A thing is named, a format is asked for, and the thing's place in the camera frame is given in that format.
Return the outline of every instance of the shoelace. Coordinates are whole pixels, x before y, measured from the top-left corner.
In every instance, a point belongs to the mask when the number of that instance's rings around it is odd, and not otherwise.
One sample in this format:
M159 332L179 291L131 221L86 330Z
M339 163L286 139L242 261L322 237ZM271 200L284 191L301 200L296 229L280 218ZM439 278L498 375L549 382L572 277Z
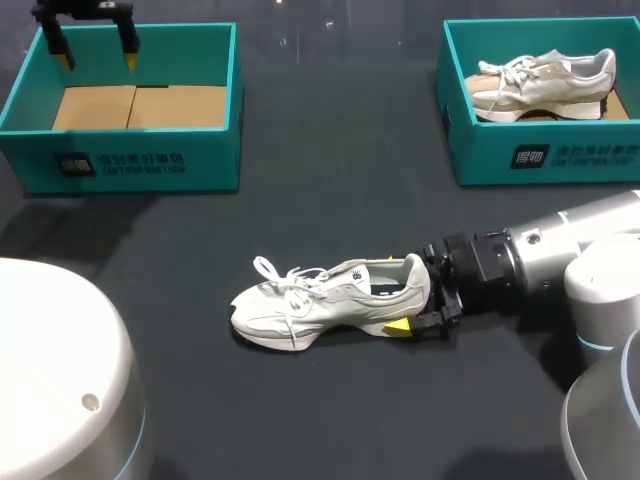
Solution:
M296 334L293 331L291 309L293 308L297 310L303 304L307 305L310 302L310 297L326 298L326 294L319 292L318 290L314 290L314 288L328 278L327 271L324 268L308 268L307 270L300 270L300 267L296 267L293 270L289 270L286 276L281 277L278 274L276 267L274 267L269 260L260 256L255 258L253 266L260 275L266 278L273 287L283 294L286 304L284 321L287 324L289 333L291 334L291 342L295 349ZM311 272L319 273L314 278L305 276Z
M504 65L492 65L482 60L478 62L480 73L484 73L487 75L500 75L498 94L491 104L491 108L489 108L489 111L493 110L496 102L502 96L502 92L504 91L504 87L507 86L507 83L515 83L520 89L522 89L524 80L527 77L537 78L539 76L539 73L531 68L534 65L534 58L529 55L523 55L521 57L514 58L509 63L505 63Z

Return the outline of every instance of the beige sneaker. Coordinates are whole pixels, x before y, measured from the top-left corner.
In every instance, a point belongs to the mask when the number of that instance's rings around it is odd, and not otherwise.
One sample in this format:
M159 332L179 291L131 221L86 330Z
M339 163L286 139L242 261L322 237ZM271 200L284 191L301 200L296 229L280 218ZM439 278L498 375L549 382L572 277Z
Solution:
M616 55L608 48L593 56L567 57L552 50L505 65L481 61L478 66L480 75L465 84L476 115L493 122L515 122L533 110L598 120L616 77Z

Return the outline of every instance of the black logo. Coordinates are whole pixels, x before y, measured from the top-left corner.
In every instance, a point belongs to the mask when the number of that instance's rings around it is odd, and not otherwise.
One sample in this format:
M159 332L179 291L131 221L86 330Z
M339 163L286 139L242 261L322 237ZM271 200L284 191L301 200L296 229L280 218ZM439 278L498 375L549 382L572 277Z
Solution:
M56 161L65 177L95 177L96 172L86 153L58 153Z
M449 130L451 130L451 116L449 115L449 107L444 104L442 112L440 112L440 120L442 121L442 128L444 129L444 136L449 138Z
M519 145L513 152L511 168L542 168L549 145Z

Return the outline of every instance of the shoe sole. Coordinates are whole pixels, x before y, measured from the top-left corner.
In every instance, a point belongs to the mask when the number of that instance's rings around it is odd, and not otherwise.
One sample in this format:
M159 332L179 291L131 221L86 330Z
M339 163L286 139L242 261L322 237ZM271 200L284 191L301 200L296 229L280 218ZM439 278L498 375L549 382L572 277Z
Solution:
M474 108L473 110L478 117L491 122L515 122L526 113L533 111L549 112L571 120L600 120L604 113L602 102L538 103L522 110L509 112L496 112L481 108Z
M365 333L372 335L374 337L393 337L400 338L402 335L399 334L389 334L385 330L385 325L393 320L385 320L380 323L369 323L367 325L354 325L354 324L344 324L346 326L352 326L359 328ZM248 340L251 343L255 343L256 345L260 345L262 347L270 348L273 350L283 350L287 352L301 352L306 350L311 346L311 344L324 332L329 330L330 327L325 328L319 332L311 333L309 335L305 335L304 337L296 337L296 345L295 348L293 346L293 342L291 338L262 338L256 337L254 335L249 335L248 333L244 333L237 328L234 327L234 330L238 335L240 335L245 340Z

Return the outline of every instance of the metal screw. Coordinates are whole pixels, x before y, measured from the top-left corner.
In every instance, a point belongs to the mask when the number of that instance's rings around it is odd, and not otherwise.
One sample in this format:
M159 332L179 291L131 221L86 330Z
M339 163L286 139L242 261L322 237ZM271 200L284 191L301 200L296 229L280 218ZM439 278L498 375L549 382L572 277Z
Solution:
M93 393L87 393L82 396L82 406L91 412L95 412L100 408L100 401Z
M540 240L542 239L540 238L540 235L538 235L537 233L530 233L529 235L527 235L527 243L531 245L535 245Z

